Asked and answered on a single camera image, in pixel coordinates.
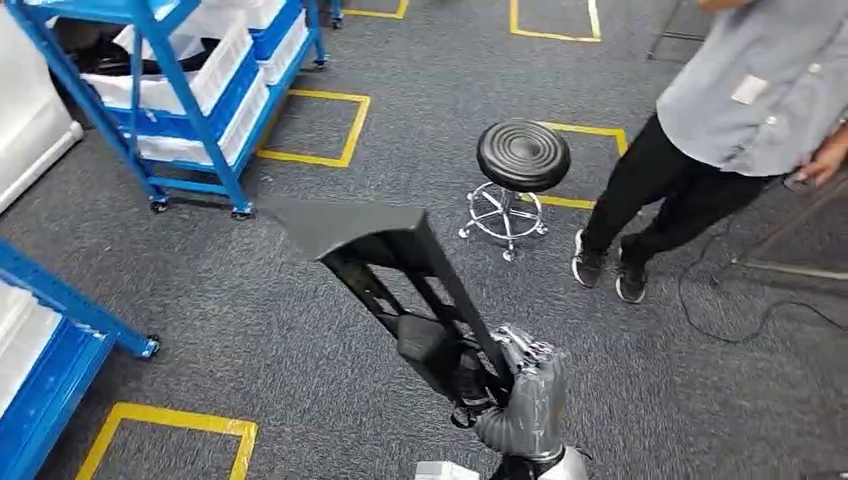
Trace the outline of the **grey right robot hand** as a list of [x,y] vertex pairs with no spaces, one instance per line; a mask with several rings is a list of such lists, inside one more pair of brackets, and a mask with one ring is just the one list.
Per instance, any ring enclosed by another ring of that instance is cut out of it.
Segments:
[[561,452],[566,352],[504,324],[493,333],[513,374],[505,407],[481,414],[474,426],[487,447],[503,454],[548,460]]

